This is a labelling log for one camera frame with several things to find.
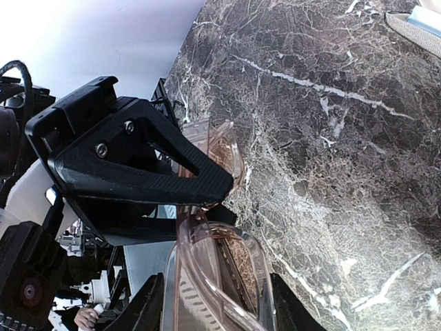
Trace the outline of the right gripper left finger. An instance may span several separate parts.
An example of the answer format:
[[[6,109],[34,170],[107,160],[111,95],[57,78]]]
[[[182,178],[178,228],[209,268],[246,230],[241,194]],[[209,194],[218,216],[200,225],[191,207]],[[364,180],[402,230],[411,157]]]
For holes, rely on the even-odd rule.
[[[128,330],[159,330],[163,309],[164,275],[154,274],[144,283],[129,304],[132,309],[133,322]]]

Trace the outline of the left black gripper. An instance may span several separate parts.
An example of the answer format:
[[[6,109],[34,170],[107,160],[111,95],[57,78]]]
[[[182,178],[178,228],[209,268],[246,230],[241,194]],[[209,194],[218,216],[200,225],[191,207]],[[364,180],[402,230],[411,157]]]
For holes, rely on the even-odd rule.
[[[189,142],[148,100],[118,97],[98,77],[27,122],[52,179],[78,197],[134,203],[219,203],[230,173]]]

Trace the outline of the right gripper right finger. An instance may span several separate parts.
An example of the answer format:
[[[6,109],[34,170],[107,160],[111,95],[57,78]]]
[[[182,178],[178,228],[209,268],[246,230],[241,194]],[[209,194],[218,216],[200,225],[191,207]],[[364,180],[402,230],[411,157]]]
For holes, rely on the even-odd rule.
[[[281,331],[326,331],[307,311],[279,274],[271,273],[277,328]]]

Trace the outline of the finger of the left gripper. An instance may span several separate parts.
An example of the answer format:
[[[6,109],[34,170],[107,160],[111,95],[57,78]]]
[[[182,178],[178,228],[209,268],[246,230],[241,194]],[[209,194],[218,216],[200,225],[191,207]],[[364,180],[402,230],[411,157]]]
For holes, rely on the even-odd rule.
[[[146,200],[77,197],[74,211],[100,239],[113,246],[176,240],[176,222],[188,212],[234,225],[225,196],[160,196]]]

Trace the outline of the plaid sunglasses case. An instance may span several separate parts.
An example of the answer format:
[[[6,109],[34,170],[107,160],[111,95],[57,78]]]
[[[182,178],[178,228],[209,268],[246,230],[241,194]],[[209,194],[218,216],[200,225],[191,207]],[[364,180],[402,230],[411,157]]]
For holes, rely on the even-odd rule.
[[[422,6],[440,13],[440,1],[418,1],[416,6]],[[422,28],[406,22],[406,18],[411,14],[411,12],[387,12],[385,14],[385,21],[387,25],[397,34],[416,44],[417,46],[420,46],[422,49],[426,50],[437,58],[440,58],[440,36],[438,37],[423,30]]]

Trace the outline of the light blue cleaning cloth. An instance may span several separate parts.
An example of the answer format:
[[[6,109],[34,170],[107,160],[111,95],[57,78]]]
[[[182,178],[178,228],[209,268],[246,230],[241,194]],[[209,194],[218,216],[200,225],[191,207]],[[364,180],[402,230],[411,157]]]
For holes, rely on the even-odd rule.
[[[422,6],[415,6],[406,22],[440,36],[440,13]]]

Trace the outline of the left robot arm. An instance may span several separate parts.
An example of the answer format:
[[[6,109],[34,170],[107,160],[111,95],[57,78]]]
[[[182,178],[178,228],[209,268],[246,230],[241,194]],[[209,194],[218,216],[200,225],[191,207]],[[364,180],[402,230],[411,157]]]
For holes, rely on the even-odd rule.
[[[1,115],[1,328],[42,330],[68,266],[57,239],[76,220],[113,246],[175,238],[161,205],[223,201],[230,173],[193,145],[157,101],[118,97],[98,77],[55,101],[25,73]]]

